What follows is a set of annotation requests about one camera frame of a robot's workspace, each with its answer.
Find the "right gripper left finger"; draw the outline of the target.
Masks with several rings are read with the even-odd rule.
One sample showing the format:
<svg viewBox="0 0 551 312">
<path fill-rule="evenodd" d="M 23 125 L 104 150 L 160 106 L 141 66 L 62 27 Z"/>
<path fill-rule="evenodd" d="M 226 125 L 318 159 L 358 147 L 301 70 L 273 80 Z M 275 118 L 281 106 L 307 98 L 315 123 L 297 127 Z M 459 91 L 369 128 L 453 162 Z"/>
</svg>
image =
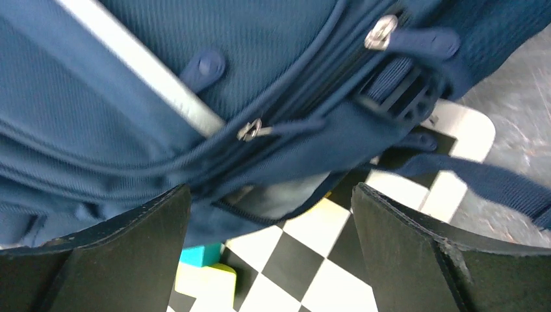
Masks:
<svg viewBox="0 0 551 312">
<path fill-rule="evenodd" d="M 165 311 L 185 240 L 181 185 L 39 247 L 1 252 L 2 311 Z"/>
</svg>

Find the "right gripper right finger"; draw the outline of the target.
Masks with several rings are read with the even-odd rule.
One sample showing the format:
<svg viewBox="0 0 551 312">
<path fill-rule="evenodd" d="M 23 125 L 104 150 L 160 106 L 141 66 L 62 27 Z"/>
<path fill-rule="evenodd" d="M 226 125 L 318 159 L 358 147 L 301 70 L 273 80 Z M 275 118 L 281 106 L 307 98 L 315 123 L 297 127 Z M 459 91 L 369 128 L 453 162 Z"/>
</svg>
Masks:
<svg viewBox="0 0 551 312">
<path fill-rule="evenodd" d="M 549 311 L 550 250 L 481 236 L 354 187 L 379 311 Z"/>
</svg>

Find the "navy blue backpack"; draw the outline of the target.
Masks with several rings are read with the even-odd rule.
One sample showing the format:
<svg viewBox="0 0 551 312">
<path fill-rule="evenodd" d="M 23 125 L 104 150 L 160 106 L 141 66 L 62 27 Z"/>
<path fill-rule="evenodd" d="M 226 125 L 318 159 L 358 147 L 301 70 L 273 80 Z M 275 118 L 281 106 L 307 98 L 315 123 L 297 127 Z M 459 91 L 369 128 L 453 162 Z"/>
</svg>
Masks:
<svg viewBox="0 0 551 312">
<path fill-rule="evenodd" d="M 550 191 L 413 133 L 549 1 L 2 1 L 1 244 L 191 189 L 185 246 L 298 216 L 390 148 L 550 227 Z"/>
</svg>

